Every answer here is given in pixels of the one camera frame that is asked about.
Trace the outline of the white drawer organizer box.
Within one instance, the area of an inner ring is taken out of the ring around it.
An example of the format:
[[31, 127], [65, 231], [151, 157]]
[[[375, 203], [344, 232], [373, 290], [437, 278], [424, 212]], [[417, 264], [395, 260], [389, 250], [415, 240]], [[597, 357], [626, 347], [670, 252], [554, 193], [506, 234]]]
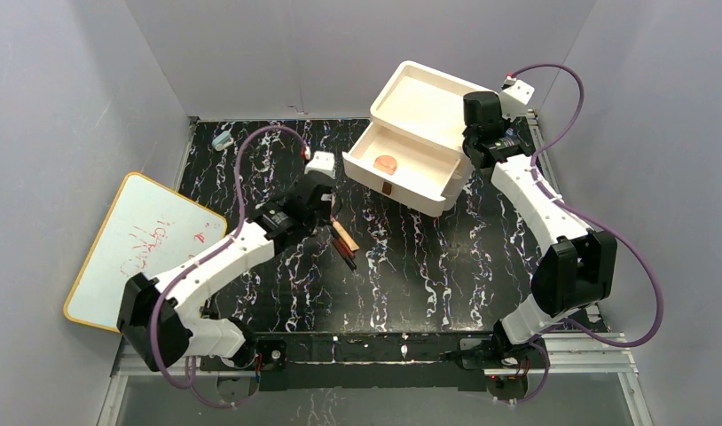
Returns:
[[462, 98], [472, 91], [493, 90], [408, 60], [400, 64], [371, 106], [373, 122], [408, 138], [461, 154], [471, 168], [463, 185], [455, 189], [449, 208], [437, 216], [419, 211], [427, 216], [439, 217], [452, 209], [473, 172], [462, 150], [465, 129]]

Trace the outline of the white pull-out drawer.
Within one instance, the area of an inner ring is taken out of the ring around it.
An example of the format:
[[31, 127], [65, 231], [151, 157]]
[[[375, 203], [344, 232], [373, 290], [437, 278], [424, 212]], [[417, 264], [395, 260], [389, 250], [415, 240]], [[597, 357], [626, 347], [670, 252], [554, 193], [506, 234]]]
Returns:
[[[392, 176], [374, 168], [380, 155], [396, 158]], [[410, 208], [437, 216], [449, 208], [471, 168], [465, 157], [395, 133], [373, 122], [342, 154], [346, 176]]]

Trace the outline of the small round pink compact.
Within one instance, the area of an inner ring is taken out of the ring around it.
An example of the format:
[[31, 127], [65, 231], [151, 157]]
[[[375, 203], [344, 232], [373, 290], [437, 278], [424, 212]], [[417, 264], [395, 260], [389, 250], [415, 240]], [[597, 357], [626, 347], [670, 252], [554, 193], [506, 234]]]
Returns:
[[384, 154], [374, 160], [373, 166], [375, 169], [392, 176], [396, 173], [398, 163], [395, 157]]

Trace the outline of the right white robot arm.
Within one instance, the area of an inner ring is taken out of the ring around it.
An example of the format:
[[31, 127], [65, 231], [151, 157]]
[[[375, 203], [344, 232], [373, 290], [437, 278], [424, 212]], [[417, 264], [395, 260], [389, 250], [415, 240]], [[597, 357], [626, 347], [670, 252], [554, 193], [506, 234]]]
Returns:
[[558, 206], [532, 149], [507, 136], [499, 95], [472, 91], [463, 97], [463, 150], [474, 166], [513, 204], [542, 250], [530, 295], [493, 327], [490, 352], [516, 357], [550, 326], [611, 293], [616, 239], [594, 231]]

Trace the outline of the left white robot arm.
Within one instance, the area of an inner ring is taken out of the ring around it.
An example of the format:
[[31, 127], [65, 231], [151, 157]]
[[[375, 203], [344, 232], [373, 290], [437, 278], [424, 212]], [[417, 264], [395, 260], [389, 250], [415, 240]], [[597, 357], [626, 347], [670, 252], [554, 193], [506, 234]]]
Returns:
[[140, 272], [128, 279], [116, 326], [147, 367], [160, 372], [185, 357], [245, 358], [253, 335], [238, 320], [207, 317], [203, 304], [243, 273], [327, 226], [333, 191], [333, 183], [304, 176], [197, 256], [152, 278]]

